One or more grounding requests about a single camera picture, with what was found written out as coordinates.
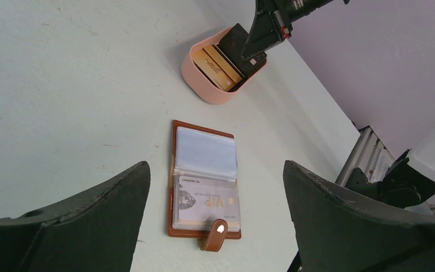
card holder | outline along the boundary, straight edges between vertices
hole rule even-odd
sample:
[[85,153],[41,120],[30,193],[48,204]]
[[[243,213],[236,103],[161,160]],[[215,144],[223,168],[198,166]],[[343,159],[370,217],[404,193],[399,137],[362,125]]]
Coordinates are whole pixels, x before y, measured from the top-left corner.
[[171,156],[171,166],[169,171],[169,196],[168,196],[168,236],[171,237],[183,237],[183,238],[198,238],[202,239],[199,244],[203,245],[203,250],[208,251],[217,251],[222,245],[222,241],[218,241],[216,239],[234,239],[238,240],[241,238],[241,230],[237,232],[230,232],[228,231],[227,224],[219,224],[218,220],[214,222],[214,224],[211,227],[210,231],[197,231],[197,230],[186,230],[186,229],[175,229],[173,228],[173,198],[174,198],[174,168],[176,166],[176,143],[177,143],[177,129],[179,127],[182,128],[189,128],[194,129],[198,131],[203,131],[205,133],[211,133],[219,136],[224,136],[230,139],[234,139],[234,136],[229,133],[224,133],[221,131],[209,129],[206,127],[201,127],[197,125],[188,124],[185,122],[173,121],[173,127],[172,127],[172,156]]

oval pink bin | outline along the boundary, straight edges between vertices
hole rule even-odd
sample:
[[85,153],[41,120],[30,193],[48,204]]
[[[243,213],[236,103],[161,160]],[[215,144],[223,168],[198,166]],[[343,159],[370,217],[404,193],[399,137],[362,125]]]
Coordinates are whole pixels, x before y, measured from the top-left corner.
[[191,54],[203,49],[205,46],[218,44],[219,41],[224,37],[224,35],[226,35],[226,33],[231,30],[231,28],[232,27],[229,27],[219,32],[218,34],[193,45],[181,65],[182,76],[184,77],[186,83],[194,90],[194,92],[196,92],[196,94],[199,95],[199,97],[201,97],[209,104],[220,105],[226,103],[229,99],[231,99],[234,95],[241,91],[241,89],[248,83],[248,81],[251,80],[251,78],[253,78],[266,65],[264,64],[258,71],[256,71],[256,73],[254,73],[251,77],[244,81],[241,87],[234,92],[221,91],[220,89],[216,88],[201,73],[201,71],[199,71],[199,69],[196,67],[193,60],[191,59]]

pink box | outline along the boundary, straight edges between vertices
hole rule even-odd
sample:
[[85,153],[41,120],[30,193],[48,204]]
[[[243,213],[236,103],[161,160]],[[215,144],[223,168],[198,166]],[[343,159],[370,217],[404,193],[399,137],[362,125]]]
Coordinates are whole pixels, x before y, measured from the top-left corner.
[[191,47],[189,53],[186,58],[182,62],[181,72],[182,76],[186,83],[191,87],[196,94],[199,95],[204,101],[209,104],[220,105],[226,103],[229,99],[231,99],[235,94],[237,94],[251,78],[253,78],[259,71],[262,70],[263,65],[256,73],[254,73],[250,78],[245,80],[239,89],[234,92],[225,92],[221,91],[217,87],[215,87],[207,78],[204,76],[201,71],[196,67],[193,60],[191,59],[191,54],[203,49],[208,45],[217,45],[219,41],[231,30],[232,27],[229,27],[218,34],[209,37]]

table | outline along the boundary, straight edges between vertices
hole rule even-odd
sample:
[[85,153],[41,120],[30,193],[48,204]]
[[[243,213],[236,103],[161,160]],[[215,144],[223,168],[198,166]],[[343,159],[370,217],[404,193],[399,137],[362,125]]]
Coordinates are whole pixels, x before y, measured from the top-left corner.
[[[186,85],[190,46],[238,22],[249,29],[253,17],[245,0],[1,1],[0,218],[146,160],[131,271],[285,271],[297,251],[285,159],[334,181],[358,132],[288,42],[224,105]],[[236,137],[242,239],[219,253],[166,235],[173,119]]]

pink container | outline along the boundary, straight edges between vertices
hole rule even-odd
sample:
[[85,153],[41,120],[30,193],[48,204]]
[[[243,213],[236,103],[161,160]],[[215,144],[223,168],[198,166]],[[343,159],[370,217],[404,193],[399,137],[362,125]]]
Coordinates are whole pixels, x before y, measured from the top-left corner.
[[237,94],[243,87],[248,83],[251,78],[253,78],[259,71],[261,71],[263,65],[256,73],[254,73],[249,79],[243,82],[241,87],[234,92],[225,92],[221,91],[217,87],[215,87],[207,78],[204,76],[201,71],[196,67],[193,60],[191,59],[191,54],[203,49],[208,45],[217,45],[219,41],[231,30],[232,27],[229,27],[218,34],[209,37],[191,47],[189,53],[186,58],[182,62],[181,72],[182,76],[186,83],[191,87],[196,94],[199,95],[204,101],[209,104],[220,105],[226,103],[229,99],[231,99],[235,94]]

